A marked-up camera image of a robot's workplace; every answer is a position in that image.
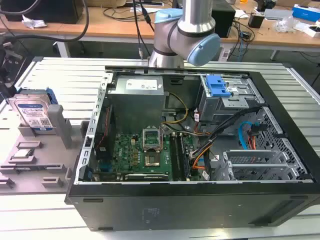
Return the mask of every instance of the power cable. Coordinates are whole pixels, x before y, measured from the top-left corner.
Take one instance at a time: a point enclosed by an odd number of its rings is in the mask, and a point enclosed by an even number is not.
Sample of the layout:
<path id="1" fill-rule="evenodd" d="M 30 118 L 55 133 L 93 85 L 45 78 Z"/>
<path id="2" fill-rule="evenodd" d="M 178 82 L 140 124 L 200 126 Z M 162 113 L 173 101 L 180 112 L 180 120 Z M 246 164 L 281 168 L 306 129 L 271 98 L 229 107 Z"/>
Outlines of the power cable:
<path id="1" fill-rule="evenodd" d="M 135 26 L 136 26 L 136 31 L 137 31 L 137 35 L 138 35 L 138 44 L 139 44 L 139 48 L 140 48 L 140 40 L 146 50 L 146 52 L 148 53 L 149 57 L 151 56 L 148 48 L 147 48 L 147 45 L 145 44 L 145 41 L 144 39 L 142 38 L 141 36 L 141 33 L 140 33 L 140 29 L 139 29 L 139 25 L 138 25 L 138 18 L 137 18 L 137 9 L 136 9 L 136 0 L 132 0 L 133 1 L 133 13 L 134 13 L 134 21 L 135 21 Z"/>
<path id="2" fill-rule="evenodd" d="M 315 79 L 313 80 L 313 82 L 310 84 L 311 87 L 314 86 L 314 84 L 316 83 L 316 81 L 318 80 L 319 77 L 320 77 L 320 72 L 319 72 L 319 74 L 315 77 Z"/>
<path id="3" fill-rule="evenodd" d="M 14 39 L 16 39 L 16 35 L 8 28 L 8 26 L 5 24 L 4 20 L 2 19 L 2 16 L 0 15 L 0 21 L 2 22 L 2 24 L 4 25 L 4 27 L 7 29 L 7 31 L 14 37 Z M 20 41 L 19 39 L 17 39 L 17 41 L 21 44 L 21 46 L 27 51 L 27 53 L 31 56 L 34 56 L 31 51 L 22 43 L 22 41 Z"/>
<path id="4" fill-rule="evenodd" d="M 75 41 L 78 41 L 80 40 L 87 32 L 88 30 L 88 27 L 89 27 L 89 9 L 88 9 L 88 5 L 86 3 L 86 0 L 81 0 L 83 5 L 84 5 L 84 9 L 85 9 L 85 26 L 84 26 L 84 29 L 82 31 L 82 33 L 75 37 L 75 38 L 70 38 L 70 39 L 62 39 L 62 38 L 57 38 L 57 37 L 51 37 L 51 36 L 39 36 L 39 35 L 33 35 L 33 34 L 28 34 L 28 35 L 19 35 L 19 36 L 14 36 L 14 37 L 8 37 L 6 40 L 4 40 L 3 43 L 8 43 L 8 42 L 11 42 L 12 40 L 16 39 L 16 40 L 19 40 L 19 39 L 44 39 L 44 40 L 50 40 L 50 41 L 55 41 L 55 42 L 62 42 L 62 43 L 70 43 L 70 42 L 75 42 Z M 33 4 L 32 6 L 33 7 L 30 7 L 28 8 L 28 12 L 31 12 L 36 6 L 37 4 Z M 7 14 L 7 15 L 12 15 L 13 14 L 16 14 L 16 12 L 7 12 L 7 13 L 4 13 L 4 14 Z"/>
<path id="5" fill-rule="evenodd" d="M 28 14 L 33 9 L 35 9 L 36 6 L 38 6 L 40 2 L 41 2 L 41 0 L 35 0 L 34 3 L 29 8 L 27 8 L 26 10 L 23 10 L 23 11 L 3 11 L 0 9 L 0 14 L 11 15 L 11 16 L 19 16 L 19 15 Z"/>

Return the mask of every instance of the black box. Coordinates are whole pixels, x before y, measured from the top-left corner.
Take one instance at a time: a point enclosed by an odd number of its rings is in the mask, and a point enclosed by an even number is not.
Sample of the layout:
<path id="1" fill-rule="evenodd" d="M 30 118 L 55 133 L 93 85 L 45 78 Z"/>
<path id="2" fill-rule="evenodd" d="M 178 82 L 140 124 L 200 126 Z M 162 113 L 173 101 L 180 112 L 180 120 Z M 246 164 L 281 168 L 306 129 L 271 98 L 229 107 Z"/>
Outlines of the black box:
<path id="1" fill-rule="evenodd" d="M 212 7 L 212 17 L 215 20 L 215 33 L 220 38 L 229 36 L 236 10 L 230 6 L 226 0 L 214 0 Z"/>
<path id="2" fill-rule="evenodd" d="M 248 25 L 250 28 L 259 29 L 261 27 L 262 22 L 264 21 L 265 16 L 260 15 L 251 15 Z"/>
<path id="3" fill-rule="evenodd" d="M 2 0 L 1 10 L 20 12 L 28 9 L 35 0 Z M 76 24 L 83 12 L 81 0 L 42 0 L 34 10 L 26 14 L 29 19 L 46 23 Z M 8 21 L 19 22 L 22 16 L 5 15 Z"/>

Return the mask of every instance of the yellow wire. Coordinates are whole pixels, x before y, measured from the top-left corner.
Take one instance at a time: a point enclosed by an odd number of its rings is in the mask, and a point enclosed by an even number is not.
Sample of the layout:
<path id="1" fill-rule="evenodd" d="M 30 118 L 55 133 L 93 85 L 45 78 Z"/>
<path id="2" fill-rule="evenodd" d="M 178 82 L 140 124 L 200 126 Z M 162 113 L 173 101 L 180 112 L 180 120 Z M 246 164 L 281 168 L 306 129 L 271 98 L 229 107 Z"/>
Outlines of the yellow wire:
<path id="1" fill-rule="evenodd" d="M 192 166 L 193 169 L 194 169 L 195 167 L 197 167 L 196 164 L 198 163 L 198 161 L 199 161 L 199 159 L 201 158 L 201 156 L 202 156 L 203 154 L 205 154 L 205 152 L 208 151 L 208 149 L 210 149 L 211 147 L 212 147 L 212 144 L 209 145 L 206 149 L 204 149 L 204 150 L 199 154 L 199 156 L 198 156 L 198 157 L 195 159 L 195 161 L 194 161 L 194 164 L 193 164 L 193 166 Z"/>
<path id="2" fill-rule="evenodd" d="M 184 114 L 184 116 L 183 116 L 183 118 L 181 118 L 180 120 L 176 120 L 176 121 L 163 121 L 162 123 L 163 124 L 178 124 L 178 123 L 180 123 L 180 122 L 183 122 L 186 118 L 187 118 L 187 116 L 188 116 L 188 108 L 187 108 L 187 105 L 184 103 L 184 101 L 182 101 L 182 99 L 180 98 L 180 97 L 178 97 L 176 94 L 174 94 L 174 93 L 172 93 L 172 92 L 169 92 L 169 95 L 173 95 L 173 96 L 175 96 L 182 104 L 183 104 L 183 106 L 184 106 L 184 108 L 185 108 L 185 114 Z"/>

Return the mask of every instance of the blue hard drive label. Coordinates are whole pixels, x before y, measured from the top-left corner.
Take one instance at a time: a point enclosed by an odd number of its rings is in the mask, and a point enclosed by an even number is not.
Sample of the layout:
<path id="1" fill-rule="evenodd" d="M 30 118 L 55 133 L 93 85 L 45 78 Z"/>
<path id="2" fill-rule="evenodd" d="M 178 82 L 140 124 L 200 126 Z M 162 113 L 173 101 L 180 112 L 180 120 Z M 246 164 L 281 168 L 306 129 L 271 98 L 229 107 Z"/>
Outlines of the blue hard drive label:
<path id="1" fill-rule="evenodd" d="M 52 130 L 51 124 L 47 116 L 47 106 L 42 104 L 18 104 L 17 108 L 21 113 L 23 119 L 29 124 L 29 126 L 39 131 Z"/>

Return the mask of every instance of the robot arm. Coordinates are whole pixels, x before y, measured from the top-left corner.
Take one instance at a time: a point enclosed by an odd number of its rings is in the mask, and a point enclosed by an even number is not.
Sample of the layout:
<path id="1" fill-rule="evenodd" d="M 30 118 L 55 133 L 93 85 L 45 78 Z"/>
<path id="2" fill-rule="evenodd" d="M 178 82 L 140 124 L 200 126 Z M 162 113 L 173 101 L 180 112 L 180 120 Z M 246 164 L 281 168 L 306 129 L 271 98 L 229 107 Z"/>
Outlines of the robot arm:
<path id="1" fill-rule="evenodd" d="M 183 10 L 168 8 L 155 15 L 150 67 L 183 68 L 208 63 L 220 48 L 212 18 L 213 0 L 183 0 Z"/>

